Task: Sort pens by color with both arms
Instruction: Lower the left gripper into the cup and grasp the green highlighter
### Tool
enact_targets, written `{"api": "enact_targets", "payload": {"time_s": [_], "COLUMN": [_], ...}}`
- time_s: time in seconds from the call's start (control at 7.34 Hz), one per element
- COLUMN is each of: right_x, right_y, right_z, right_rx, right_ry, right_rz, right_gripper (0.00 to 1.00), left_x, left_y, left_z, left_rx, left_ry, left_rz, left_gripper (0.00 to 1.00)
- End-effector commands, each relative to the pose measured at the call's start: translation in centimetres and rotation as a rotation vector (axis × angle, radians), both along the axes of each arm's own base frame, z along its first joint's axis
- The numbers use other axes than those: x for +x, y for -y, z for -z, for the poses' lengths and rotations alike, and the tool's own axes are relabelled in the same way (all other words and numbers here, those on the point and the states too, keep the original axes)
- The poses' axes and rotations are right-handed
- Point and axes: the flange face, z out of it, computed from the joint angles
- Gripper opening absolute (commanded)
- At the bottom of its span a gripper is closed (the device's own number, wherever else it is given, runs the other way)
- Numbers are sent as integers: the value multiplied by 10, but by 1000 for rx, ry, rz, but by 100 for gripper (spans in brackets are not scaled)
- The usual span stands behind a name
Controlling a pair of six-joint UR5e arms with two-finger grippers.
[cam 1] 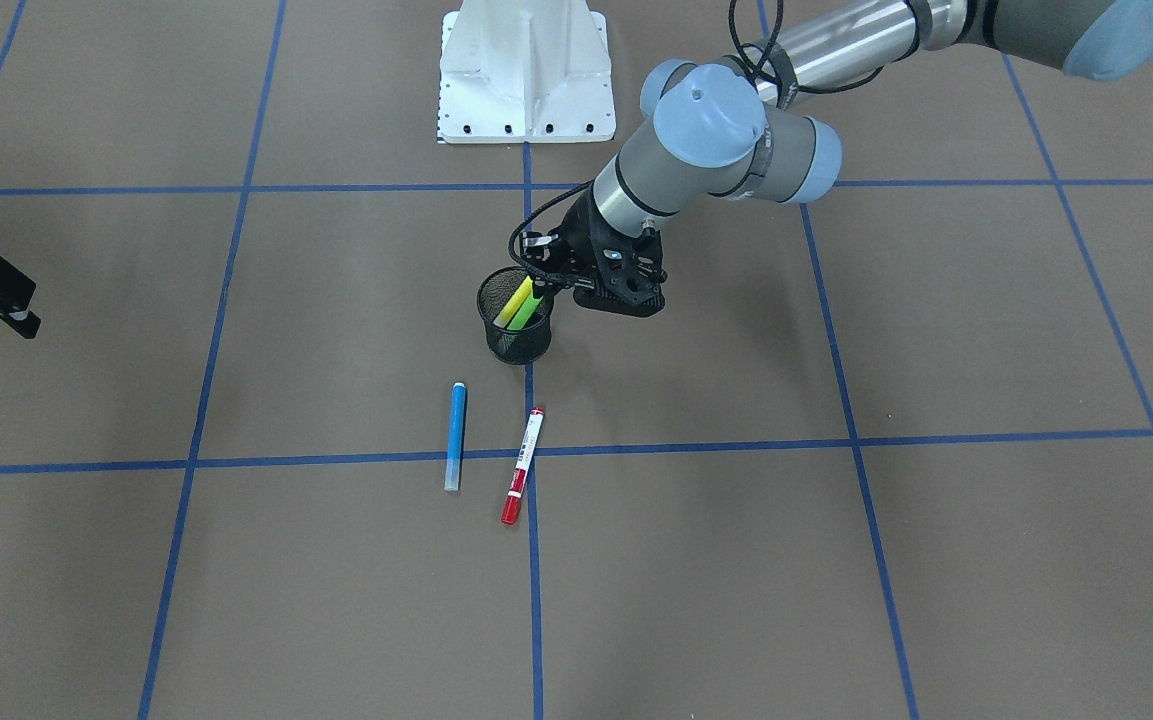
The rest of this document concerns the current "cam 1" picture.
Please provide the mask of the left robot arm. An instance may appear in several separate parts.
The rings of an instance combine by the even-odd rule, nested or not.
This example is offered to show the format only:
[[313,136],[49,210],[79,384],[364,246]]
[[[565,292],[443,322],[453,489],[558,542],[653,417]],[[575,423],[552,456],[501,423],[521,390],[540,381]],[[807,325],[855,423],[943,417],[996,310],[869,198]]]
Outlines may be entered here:
[[731,54],[671,59],[641,87],[643,123],[598,177],[568,192],[552,231],[517,228],[527,275],[498,327],[525,328],[562,290],[588,309],[650,316],[666,282],[660,228],[701,196],[805,204],[829,192],[841,137],[796,102],[858,90],[897,61],[957,44],[1114,81],[1153,58],[1153,1],[858,1]]

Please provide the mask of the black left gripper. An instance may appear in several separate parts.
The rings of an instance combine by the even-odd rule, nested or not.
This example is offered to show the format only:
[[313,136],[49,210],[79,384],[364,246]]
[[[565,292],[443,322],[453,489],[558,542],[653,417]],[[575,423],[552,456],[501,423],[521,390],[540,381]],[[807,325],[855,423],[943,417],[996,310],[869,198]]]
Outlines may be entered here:
[[[530,231],[538,215],[575,196],[562,223],[545,233]],[[600,209],[593,192],[570,190],[552,198],[521,224],[521,268],[534,278],[535,299],[571,290],[585,309],[646,318],[666,307],[660,228],[651,218],[626,234]]]

